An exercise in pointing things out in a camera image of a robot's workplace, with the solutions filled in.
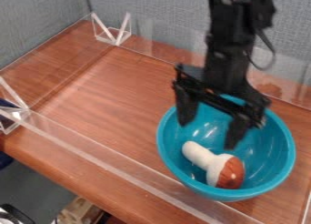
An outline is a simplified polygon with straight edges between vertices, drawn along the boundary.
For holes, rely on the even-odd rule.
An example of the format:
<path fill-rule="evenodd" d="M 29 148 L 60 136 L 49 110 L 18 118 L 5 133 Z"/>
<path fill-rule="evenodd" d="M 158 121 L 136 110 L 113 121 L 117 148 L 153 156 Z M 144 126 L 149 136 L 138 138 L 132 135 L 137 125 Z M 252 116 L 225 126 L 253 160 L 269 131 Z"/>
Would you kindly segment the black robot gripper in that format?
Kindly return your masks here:
<path fill-rule="evenodd" d="M 196 117 L 200 103 L 232 117 L 225 134 L 224 149 L 233 150 L 252 127 L 264 124 L 264 110 L 269 99 L 253 88 L 247 79 L 252 50 L 208 52 L 203 67 L 174 66 L 172 89 L 176 95 L 177 119 L 185 126 Z"/>

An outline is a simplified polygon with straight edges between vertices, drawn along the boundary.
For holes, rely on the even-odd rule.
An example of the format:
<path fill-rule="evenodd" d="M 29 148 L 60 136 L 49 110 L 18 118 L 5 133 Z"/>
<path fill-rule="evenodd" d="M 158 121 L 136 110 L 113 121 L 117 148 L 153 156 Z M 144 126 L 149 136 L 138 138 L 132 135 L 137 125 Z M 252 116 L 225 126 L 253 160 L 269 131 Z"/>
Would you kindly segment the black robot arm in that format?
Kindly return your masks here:
<path fill-rule="evenodd" d="M 203 67 L 178 64 L 172 81 L 178 123 L 196 117 L 204 103 L 232 117 L 224 148 L 231 150 L 253 127 L 264 125 L 269 99 L 251 86 L 247 74 L 256 38 L 268 43 L 264 29 L 272 25 L 273 0 L 209 0 L 209 31 Z"/>

